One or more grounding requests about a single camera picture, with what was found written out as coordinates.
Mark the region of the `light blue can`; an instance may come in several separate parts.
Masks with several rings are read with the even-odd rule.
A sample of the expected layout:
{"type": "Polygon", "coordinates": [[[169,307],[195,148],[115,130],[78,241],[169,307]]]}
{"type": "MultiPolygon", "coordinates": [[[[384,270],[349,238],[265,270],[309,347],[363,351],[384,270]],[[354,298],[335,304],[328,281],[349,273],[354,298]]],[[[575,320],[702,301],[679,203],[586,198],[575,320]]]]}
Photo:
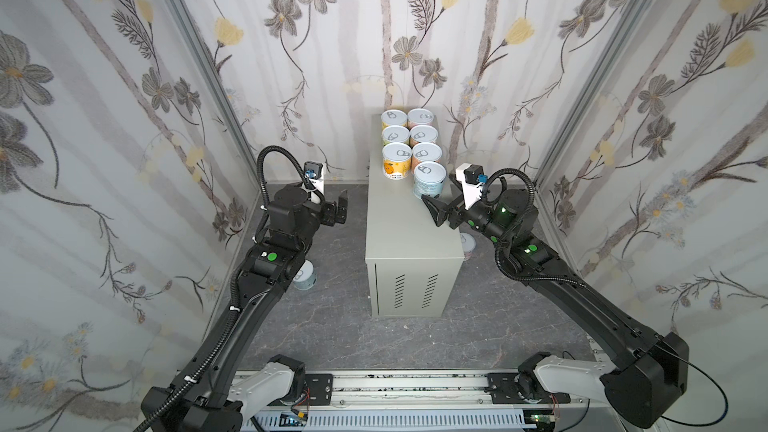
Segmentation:
{"type": "Polygon", "coordinates": [[[423,195],[438,198],[443,191],[447,171],[443,165],[434,161],[420,162],[413,171],[413,194],[417,198],[423,195]]]}
{"type": "Polygon", "coordinates": [[[306,260],[293,278],[293,286],[300,291],[310,290],[317,281],[314,265],[306,260]]]}

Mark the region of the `orange label can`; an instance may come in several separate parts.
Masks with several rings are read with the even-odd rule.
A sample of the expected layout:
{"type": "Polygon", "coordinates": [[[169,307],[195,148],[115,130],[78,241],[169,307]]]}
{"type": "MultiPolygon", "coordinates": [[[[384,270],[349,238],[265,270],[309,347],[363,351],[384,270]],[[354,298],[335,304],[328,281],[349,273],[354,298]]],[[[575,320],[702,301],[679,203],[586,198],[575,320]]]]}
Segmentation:
{"type": "Polygon", "coordinates": [[[382,148],[382,170],[391,180],[408,177],[411,170],[412,149],[404,143],[393,142],[382,148]]]}

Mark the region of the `brown label can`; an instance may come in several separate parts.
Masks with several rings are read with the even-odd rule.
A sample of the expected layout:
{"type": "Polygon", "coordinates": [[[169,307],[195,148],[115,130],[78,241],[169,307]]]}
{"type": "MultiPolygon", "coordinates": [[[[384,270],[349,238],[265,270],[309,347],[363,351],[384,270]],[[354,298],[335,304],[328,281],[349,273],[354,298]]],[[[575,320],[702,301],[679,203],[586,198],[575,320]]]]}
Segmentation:
{"type": "Polygon", "coordinates": [[[437,129],[431,125],[416,125],[410,130],[409,144],[415,147],[420,143],[435,143],[439,137],[437,129]]]}

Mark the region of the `green label can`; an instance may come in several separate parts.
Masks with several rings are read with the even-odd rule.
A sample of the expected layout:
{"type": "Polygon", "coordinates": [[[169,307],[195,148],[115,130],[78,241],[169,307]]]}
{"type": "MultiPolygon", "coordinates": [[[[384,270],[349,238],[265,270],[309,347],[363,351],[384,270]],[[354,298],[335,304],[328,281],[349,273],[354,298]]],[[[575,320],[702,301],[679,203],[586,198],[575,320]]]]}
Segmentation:
{"type": "Polygon", "coordinates": [[[391,143],[408,144],[410,140],[410,130],[405,126],[388,126],[382,130],[381,138],[383,146],[391,143]]]}

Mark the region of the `pink label can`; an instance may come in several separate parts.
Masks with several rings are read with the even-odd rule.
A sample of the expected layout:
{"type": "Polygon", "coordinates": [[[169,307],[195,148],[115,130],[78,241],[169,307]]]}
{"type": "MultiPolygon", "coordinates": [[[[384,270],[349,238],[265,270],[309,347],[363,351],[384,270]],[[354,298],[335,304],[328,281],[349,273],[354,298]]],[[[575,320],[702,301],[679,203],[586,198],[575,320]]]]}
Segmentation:
{"type": "Polygon", "coordinates": [[[413,129],[416,126],[428,125],[434,123],[434,114],[425,108],[414,108],[407,113],[407,128],[413,129]]]}

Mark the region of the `yellow label can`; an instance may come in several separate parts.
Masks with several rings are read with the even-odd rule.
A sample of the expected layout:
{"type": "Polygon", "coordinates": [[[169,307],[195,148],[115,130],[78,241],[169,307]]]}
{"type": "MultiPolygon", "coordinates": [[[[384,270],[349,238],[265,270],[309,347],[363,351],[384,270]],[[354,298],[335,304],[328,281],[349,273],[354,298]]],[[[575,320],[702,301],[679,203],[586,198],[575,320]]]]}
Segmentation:
{"type": "Polygon", "coordinates": [[[385,110],[381,116],[381,129],[384,130],[391,126],[405,127],[407,125],[408,116],[405,112],[398,109],[385,110]]]}

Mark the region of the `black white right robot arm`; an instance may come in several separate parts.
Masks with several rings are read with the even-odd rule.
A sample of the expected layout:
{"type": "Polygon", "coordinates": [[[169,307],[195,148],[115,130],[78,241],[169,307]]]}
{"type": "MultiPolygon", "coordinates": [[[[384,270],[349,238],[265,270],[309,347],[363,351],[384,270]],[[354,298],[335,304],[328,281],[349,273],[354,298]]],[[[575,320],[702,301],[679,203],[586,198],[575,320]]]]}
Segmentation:
{"type": "Polygon", "coordinates": [[[538,218],[531,194],[507,189],[491,205],[467,206],[422,196],[436,225],[466,223],[488,238],[506,277],[542,294],[593,338],[609,363],[567,360],[538,352],[523,362],[508,394],[540,402],[570,394],[609,404],[630,424],[651,427],[686,391],[687,343],[635,320],[581,279],[559,254],[533,234],[538,218]]]}

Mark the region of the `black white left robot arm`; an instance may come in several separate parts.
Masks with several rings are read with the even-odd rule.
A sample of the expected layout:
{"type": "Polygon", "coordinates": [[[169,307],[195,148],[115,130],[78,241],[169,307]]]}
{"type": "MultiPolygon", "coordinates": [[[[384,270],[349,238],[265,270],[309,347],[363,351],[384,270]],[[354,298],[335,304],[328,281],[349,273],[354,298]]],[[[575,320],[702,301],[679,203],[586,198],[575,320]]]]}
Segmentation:
{"type": "Polygon", "coordinates": [[[230,390],[247,348],[289,289],[321,226],[345,223],[348,193],[329,201],[298,184],[279,190],[264,207],[255,243],[230,279],[227,309],[166,387],[151,388],[141,403],[140,431],[238,431],[246,403],[230,390]]]}

